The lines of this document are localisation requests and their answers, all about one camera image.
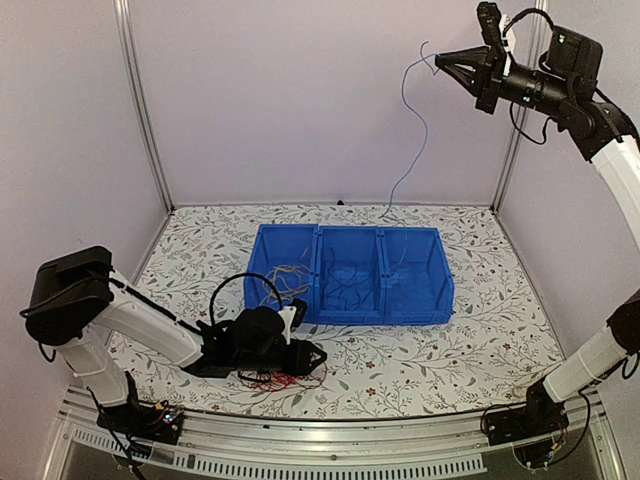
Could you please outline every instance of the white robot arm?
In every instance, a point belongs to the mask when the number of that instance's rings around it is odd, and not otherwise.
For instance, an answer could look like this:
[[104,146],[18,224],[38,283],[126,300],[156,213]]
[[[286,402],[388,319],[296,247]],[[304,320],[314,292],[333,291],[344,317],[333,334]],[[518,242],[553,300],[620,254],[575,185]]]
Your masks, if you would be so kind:
[[[554,25],[546,12],[535,8],[520,12],[506,26],[495,3],[480,3],[477,13],[485,45],[437,55],[436,65],[476,97],[476,108],[486,113],[493,114],[498,99],[503,98],[548,115],[559,131],[568,130],[585,160],[613,193],[640,248],[639,136],[629,117],[597,88],[602,46]],[[517,64],[509,49],[509,30],[529,14],[543,16],[552,29],[549,49],[538,61],[539,70]],[[603,102],[594,101],[594,94]],[[525,407],[486,415],[483,430],[488,427],[490,443],[566,427],[564,401],[601,381],[622,362],[626,367],[629,357],[639,351],[640,291],[560,367],[529,387]],[[623,377],[631,374],[623,370]]]
[[212,324],[198,321],[194,327],[135,290],[113,269],[108,250],[91,247],[42,265],[31,306],[20,314],[29,334],[41,345],[53,346],[90,389],[99,404],[100,426],[175,444],[181,429],[180,407],[140,405],[133,378],[115,364],[94,325],[121,332],[198,377],[225,378],[239,369],[310,374],[327,356],[313,343],[291,338],[307,306],[296,299],[284,306],[268,279],[254,273],[228,278],[214,291],[210,313],[220,290],[244,276],[265,281],[280,311],[245,309],[235,320],[218,323],[211,314]]

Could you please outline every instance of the tangled wires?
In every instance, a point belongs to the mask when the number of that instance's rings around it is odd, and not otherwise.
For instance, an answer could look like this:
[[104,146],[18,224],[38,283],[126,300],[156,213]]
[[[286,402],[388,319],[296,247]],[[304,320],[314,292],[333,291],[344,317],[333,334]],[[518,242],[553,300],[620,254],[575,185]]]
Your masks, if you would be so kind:
[[298,390],[307,391],[320,387],[327,378],[327,367],[321,372],[314,372],[304,377],[293,377],[282,372],[258,373],[255,378],[245,377],[238,374],[238,378],[243,385],[252,390],[260,392],[280,392],[287,388],[297,387]]
[[[309,290],[310,271],[306,265],[297,267],[281,265],[272,268],[266,277],[275,285],[284,301],[291,302],[298,295]],[[273,290],[266,283],[263,283],[263,287],[267,295],[262,299],[260,305],[276,300]]]

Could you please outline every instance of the cable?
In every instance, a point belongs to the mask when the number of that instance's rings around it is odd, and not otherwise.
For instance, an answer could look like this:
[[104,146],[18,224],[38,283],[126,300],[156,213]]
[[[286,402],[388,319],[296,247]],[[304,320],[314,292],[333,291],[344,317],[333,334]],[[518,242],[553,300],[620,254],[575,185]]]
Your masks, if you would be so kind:
[[400,95],[402,96],[402,103],[404,103],[404,106],[407,107],[409,109],[409,111],[411,111],[416,117],[418,117],[418,119],[420,119],[420,122],[422,122],[422,126],[424,127],[424,139],[422,140],[422,145],[420,146],[420,150],[418,150],[418,154],[416,155],[416,157],[413,159],[413,162],[411,162],[411,165],[409,166],[409,169],[405,172],[404,175],[402,175],[402,177],[400,177],[400,179],[395,183],[395,185],[393,186],[393,188],[391,189],[391,193],[389,194],[389,205],[387,206],[387,209],[384,211],[384,213],[382,215],[380,215],[379,218],[384,217],[387,213],[389,213],[389,211],[391,210],[391,207],[393,206],[393,196],[396,193],[396,189],[398,188],[398,186],[404,181],[405,178],[407,178],[409,176],[409,174],[411,173],[411,171],[413,170],[413,167],[416,166],[416,163],[418,163],[418,160],[420,159],[420,156],[422,155],[422,152],[424,152],[424,149],[427,146],[427,140],[429,138],[429,126],[427,125],[426,120],[422,117],[422,115],[420,115],[418,113],[417,110],[415,110],[413,107],[411,107],[411,105],[409,105],[407,103],[407,97],[405,96],[404,93],[404,87],[407,81],[407,75],[409,74],[409,71],[415,67],[416,65],[419,65],[421,63],[426,63],[429,68],[431,69],[431,72],[435,75],[436,73],[438,73],[437,71],[434,72],[433,71],[433,67],[431,67],[431,65],[429,65],[427,63],[427,58],[430,58],[432,56],[435,56],[435,54],[431,54],[427,57],[423,57],[422,56],[422,46],[420,47],[420,60],[413,62],[411,65],[409,65],[407,67],[407,69],[404,71],[404,75],[402,76],[402,84],[400,86]]
[[117,280],[115,278],[109,278],[109,283],[113,283],[116,287],[118,287],[120,289],[124,289],[124,291],[129,293],[131,296],[137,298],[138,300],[140,300],[142,303],[144,303],[148,307],[151,307],[154,310],[157,310],[158,312],[162,313],[163,315],[169,317],[171,320],[173,320],[173,321],[177,320],[178,317],[176,317],[173,314],[173,312],[171,312],[168,309],[164,308],[162,305],[154,302],[149,297],[146,297],[145,295],[141,294],[136,289],[134,289],[131,285],[125,285],[120,280]]
[[144,455],[146,457],[149,457],[151,455],[151,452],[153,451],[151,447],[147,445],[142,445],[141,443],[136,442],[133,439],[133,435],[131,435],[130,433],[127,433],[125,437],[127,437],[127,440],[129,441],[129,450],[136,452],[139,455]]
[[244,380],[245,382],[252,382],[252,383],[260,383],[260,384],[267,384],[269,382],[271,382],[271,374],[268,374],[267,378],[258,378],[258,377],[247,377],[246,375],[242,374],[242,372],[238,371],[238,378],[240,380]]
[[596,93],[600,96],[600,98],[602,98],[605,102],[610,103],[611,105],[616,105],[615,103],[613,103],[613,100],[611,100],[609,97],[607,97],[604,92],[602,90],[600,90],[598,87],[596,87]]
[[44,357],[44,359],[49,362],[49,363],[53,363],[56,361],[56,349],[53,349],[53,352],[51,353],[51,356],[47,355],[47,352],[44,351],[44,347],[42,346],[41,342],[38,342],[38,349],[40,350],[40,353],[42,354],[42,356]]
[[560,462],[564,462],[567,458],[569,458],[569,456],[578,449],[578,447],[582,443],[582,440],[584,440],[584,437],[587,435],[587,432],[589,431],[589,422],[591,421],[591,402],[589,401],[587,396],[584,394],[584,388],[578,392],[578,395],[580,395],[584,399],[585,403],[587,404],[587,419],[585,421],[584,428],[582,429],[582,433],[580,433],[578,440],[576,440],[576,443],[573,445],[573,447],[571,447],[571,450],[569,450],[569,452],[567,452],[567,454],[564,457],[561,457],[561,458],[558,458],[557,460],[552,460],[551,462],[549,462],[547,464],[547,466],[549,467],[551,465],[557,465]]
[[633,377],[633,374],[636,373],[636,370],[638,370],[638,364],[640,364],[640,352],[636,352],[636,363],[633,365],[633,368],[631,369],[630,372],[627,373],[627,365],[629,365],[629,359],[631,357],[627,357],[624,360],[624,364],[622,367],[622,379],[623,380],[629,380],[631,377]]
[[131,471],[131,473],[133,473],[136,476],[136,478],[138,480],[146,480],[145,476],[142,475],[142,472],[140,472],[140,469],[138,468],[138,465],[136,465],[135,460],[131,456],[131,451],[128,448],[125,448],[125,446],[123,445],[122,441],[118,438],[118,436],[113,431],[113,428],[111,428],[111,423],[107,419],[107,416],[104,414],[104,409],[102,408],[102,405],[100,405],[100,403],[98,402],[98,399],[96,398],[96,395],[93,393],[93,390],[91,390],[88,387],[87,387],[87,390],[89,390],[89,393],[91,394],[91,398],[93,398],[93,403],[96,404],[96,408],[98,409],[98,415],[100,416],[100,419],[107,426],[107,430],[109,431],[109,433],[113,437],[113,440],[116,442],[118,447],[126,455],[127,462],[129,463],[129,470]]
[[553,23],[553,20],[551,20],[551,17],[547,12],[545,12],[544,10],[540,10],[539,8],[525,8],[520,13],[516,14],[516,16],[513,17],[513,19],[507,24],[507,26],[504,29],[504,32],[502,32],[502,35],[503,36],[506,35],[507,32],[511,30],[511,27],[513,27],[516,23],[518,23],[524,17],[526,17],[527,15],[531,15],[532,13],[535,13],[537,15],[544,17],[544,19],[549,24],[549,28],[553,31],[555,24]]
[[393,273],[393,271],[399,267],[400,265],[402,265],[402,262],[404,262],[404,257],[407,255],[407,246],[409,245],[409,230],[407,228],[407,225],[405,223],[401,224],[404,227],[404,249],[402,250],[402,255],[400,256],[400,260],[398,261],[398,263],[396,263],[393,267],[389,268],[389,272]]
[[[298,286],[296,288],[289,287],[286,277],[284,275],[278,276],[279,273],[295,275],[298,278]],[[281,265],[272,268],[271,271],[269,271],[269,273],[267,274],[267,278],[271,280],[276,288],[278,288],[278,280],[280,280],[284,284],[284,289],[279,289],[278,292],[282,296],[283,300],[290,302],[293,301],[293,299],[298,295],[302,295],[309,290],[309,276],[309,267],[307,267],[306,265],[300,265],[299,267]],[[262,286],[264,287],[267,296],[262,299],[260,305],[263,305],[269,300],[276,298],[273,291],[267,286],[266,283],[263,283]]]
[[187,322],[185,322],[184,320],[180,320],[178,322],[178,325],[180,325],[182,328],[184,328],[185,330],[189,330],[191,333],[195,333],[196,335],[200,335],[202,336],[202,332],[200,330],[198,330],[196,327],[193,327],[191,325],[189,325]]
[[487,407],[482,412],[482,416],[480,417],[480,431],[482,433],[484,433],[485,435],[489,435],[489,429],[487,428],[487,426],[485,424],[485,420],[486,420],[486,417],[487,417],[487,413],[489,413],[491,410],[495,410],[496,408],[508,408],[509,411],[513,412],[513,407],[515,407],[517,405],[526,405],[526,403],[525,402],[512,403],[512,404],[496,403],[494,405],[489,405],[489,407]]
[[54,293],[53,295],[51,295],[48,298],[45,298],[41,302],[38,302],[35,305],[31,305],[29,308],[25,308],[24,310],[21,310],[19,315],[22,318],[27,318],[35,310],[38,310],[39,308],[42,308],[45,305],[50,304],[51,302],[53,302],[54,300],[56,300],[56,299],[60,298],[61,296],[65,295],[66,293],[69,293],[74,288],[76,288],[76,287],[78,287],[80,285],[83,285],[85,283],[93,282],[93,281],[96,281],[96,280],[99,280],[99,279],[97,279],[95,277],[85,277],[85,278],[82,278],[82,279],[78,280],[77,282],[73,282],[68,287],[63,288],[59,292]]
[[425,45],[429,44],[429,40],[427,40],[426,42],[422,42],[422,45],[420,45],[420,58],[422,59],[422,61],[424,62],[424,64],[429,67],[429,70],[431,70],[431,73],[435,76],[436,73],[438,73],[440,71],[440,69],[438,68],[437,70],[434,70],[433,67],[431,66],[431,64],[429,62],[427,62],[427,60],[429,58],[435,57],[436,55],[438,55],[437,53],[431,53],[429,55],[427,55],[426,57],[424,56],[424,53],[422,53],[422,49],[425,47]]
[[515,119],[515,116],[514,116],[514,113],[513,113],[513,105],[514,105],[514,102],[511,102],[511,105],[509,105],[509,118],[511,118],[511,124],[513,125],[513,128],[515,128],[516,131],[520,135],[522,135],[524,138],[526,138],[527,140],[529,140],[532,143],[535,143],[536,145],[544,145],[545,143],[547,143],[547,125],[549,124],[549,121],[551,120],[551,117],[547,117],[547,119],[544,121],[544,126],[542,127],[542,141],[536,140],[535,138],[532,138],[529,135],[527,135],[527,133],[524,132],[516,124],[516,119]]
[[259,280],[262,280],[267,285],[269,285],[269,287],[271,287],[271,290],[273,290],[273,293],[275,294],[276,298],[278,299],[278,306],[280,310],[284,308],[282,304],[282,297],[280,297],[280,293],[278,292],[276,287],[273,285],[273,283],[271,283],[271,280],[269,280],[267,277],[265,277],[264,275],[260,275],[259,273],[251,273],[251,272],[237,273],[235,275],[230,276],[226,280],[224,280],[220,285],[218,285],[218,288],[216,288],[214,292],[211,294],[211,299],[209,300],[209,318],[211,319],[211,326],[214,326],[216,324],[215,315],[213,311],[213,303],[215,302],[216,297],[218,296],[218,293],[220,293],[220,290],[222,290],[222,288],[227,283],[242,277],[257,278]]
[[[345,311],[358,310],[360,307],[362,307],[362,305],[364,305],[364,303],[367,301],[367,299],[373,292],[373,283],[371,282],[373,278],[373,270],[371,270],[369,275],[367,275],[365,278],[361,280],[357,280],[358,264],[353,259],[345,257],[347,261],[353,263],[353,273],[348,279],[343,281],[333,274],[333,270],[335,269],[335,266],[336,266],[336,255],[333,247],[330,247],[329,251],[331,252],[331,264],[329,265],[329,268],[327,268],[326,282],[322,287],[323,289],[322,291],[324,292],[323,297],[325,298],[327,305],[334,308],[335,310],[345,310]],[[334,280],[334,282],[332,283],[336,283],[338,286],[335,287],[334,285],[331,285],[332,289],[327,292],[326,290],[329,287],[329,282],[331,279]],[[363,297],[360,294],[361,292],[358,291],[356,287],[369,282],[371,282],[371,288],[369,289],[368,293]],[[349,290],[355,293],[355,296],[357,296],[357,299],[354,299],[355,301],[351,302],[351,305],[347,306],[347,299],[343,298],[343,295],[345,295],[345,293]],[[330,303],[333,299],[336,299],[336,298],[338,300],[337,306]],[[340,308],[340,300],[344,301],[343,308]]]

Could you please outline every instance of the table surface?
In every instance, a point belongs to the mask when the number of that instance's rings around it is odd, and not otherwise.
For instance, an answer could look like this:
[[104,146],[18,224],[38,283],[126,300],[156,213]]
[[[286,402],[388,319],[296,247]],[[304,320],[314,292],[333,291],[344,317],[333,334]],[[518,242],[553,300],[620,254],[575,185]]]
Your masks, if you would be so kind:
[[[142,399],[242,415],[367,419],[446,414],[522,400],[526,387],[562,355],[548,320],[493,214],[478,207],[230,206],[180,208],[138,283],[181,319],[207,320],[208,300],[225,278],[246,270],[263,223],[436,227],[456,295],[448,325],[302,325],[295,336],[320,344],[326,366],[265,388],[200,379],[115,333],[110,352],[136,379]],[[217,320],[242,309],[242,282],[216,301]]]

